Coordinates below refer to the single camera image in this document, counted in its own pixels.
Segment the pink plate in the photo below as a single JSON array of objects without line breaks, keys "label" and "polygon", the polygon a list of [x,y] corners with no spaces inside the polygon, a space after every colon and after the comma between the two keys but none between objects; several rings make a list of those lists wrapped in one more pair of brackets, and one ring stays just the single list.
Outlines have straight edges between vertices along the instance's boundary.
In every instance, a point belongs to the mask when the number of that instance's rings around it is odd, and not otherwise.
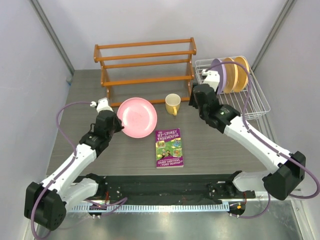
[{"label": "pink plate", "polygon": [[141,139],[156,128],[158,116],[155,107],[146,99],[132,97],[125,100],[117,110],[122,121],[122,132],[131,138]]}]

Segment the purple plate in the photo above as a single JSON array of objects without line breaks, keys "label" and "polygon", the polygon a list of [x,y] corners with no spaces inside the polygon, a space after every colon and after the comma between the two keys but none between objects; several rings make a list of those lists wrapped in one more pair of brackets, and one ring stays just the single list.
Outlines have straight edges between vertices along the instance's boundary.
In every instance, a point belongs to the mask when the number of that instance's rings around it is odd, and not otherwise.
[{"label": "purple plate", "polygon": [[220,80],[216,90],[216,94],[219,95],[223,92],[227,83],[227,72],[224,64],[218,65],[222,60],[215,58],[210,65],[211,71],[216,71],[219,74]]}]

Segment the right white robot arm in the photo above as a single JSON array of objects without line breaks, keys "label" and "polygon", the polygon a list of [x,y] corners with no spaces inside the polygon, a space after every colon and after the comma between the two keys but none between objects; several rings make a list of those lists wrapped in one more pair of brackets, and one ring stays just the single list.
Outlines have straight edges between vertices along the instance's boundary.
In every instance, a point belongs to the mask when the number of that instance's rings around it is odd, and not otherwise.
[{"label": "right white robot arm", "polygon": [[238,173],[226,184],[226,193],[233,198],[245,191],[266,190],[278,200],[285,200],[305,177],[306,157],[276,145],[243,119],[232,106],[220,104],[215,90],[208,84],[192,86],[189,105],[210,127],[234,139],[265,167],[266,171]]}]

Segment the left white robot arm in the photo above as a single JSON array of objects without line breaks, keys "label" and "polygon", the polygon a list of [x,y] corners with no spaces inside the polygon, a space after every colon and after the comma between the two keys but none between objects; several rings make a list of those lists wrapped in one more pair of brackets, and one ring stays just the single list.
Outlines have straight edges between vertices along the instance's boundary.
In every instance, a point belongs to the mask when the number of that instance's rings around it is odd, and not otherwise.
[{"label": "left white robot arm", "polygon": [[90,174],[77,184],[73,182],[109,146],[112,136],[122,129],[121,120],[112,110],[100,111],[75,152],[42,182],[32,182],[27,187],[24,216],[54,231],[74,206],[89,197],[102,199],[107,188],[97,175]]}]

